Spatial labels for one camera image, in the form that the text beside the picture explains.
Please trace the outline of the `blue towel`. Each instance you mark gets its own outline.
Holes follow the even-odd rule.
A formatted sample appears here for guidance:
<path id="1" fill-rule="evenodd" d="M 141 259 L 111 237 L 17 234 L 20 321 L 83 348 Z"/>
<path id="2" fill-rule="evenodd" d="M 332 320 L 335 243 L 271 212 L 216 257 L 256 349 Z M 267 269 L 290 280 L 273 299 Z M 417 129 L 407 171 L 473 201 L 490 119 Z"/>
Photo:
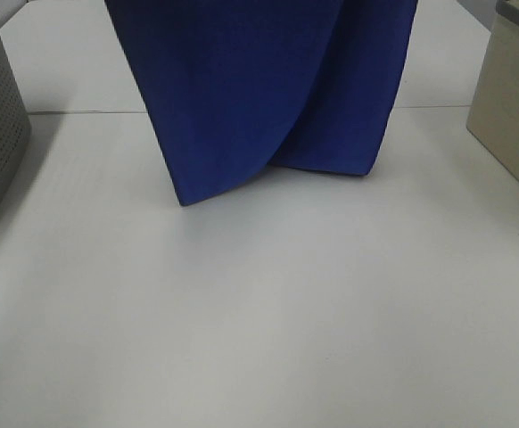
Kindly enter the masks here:
<path id="1" fill-rule="evenodd" d="M 351 176 L 374 166 L 415 0 L 106 7 L 181 205 L 268 165 Z"/>

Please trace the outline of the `beige storage box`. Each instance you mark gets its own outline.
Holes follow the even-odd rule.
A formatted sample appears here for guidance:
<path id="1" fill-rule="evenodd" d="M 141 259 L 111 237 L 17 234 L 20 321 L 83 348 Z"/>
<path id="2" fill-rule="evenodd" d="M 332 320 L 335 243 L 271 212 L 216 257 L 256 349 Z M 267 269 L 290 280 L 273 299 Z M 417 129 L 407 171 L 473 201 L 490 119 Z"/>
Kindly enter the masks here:
<path id="1" fill-rule="evenodd" d="M 466 128 L 519 182 L 519 1 L 496 2 Z"/>

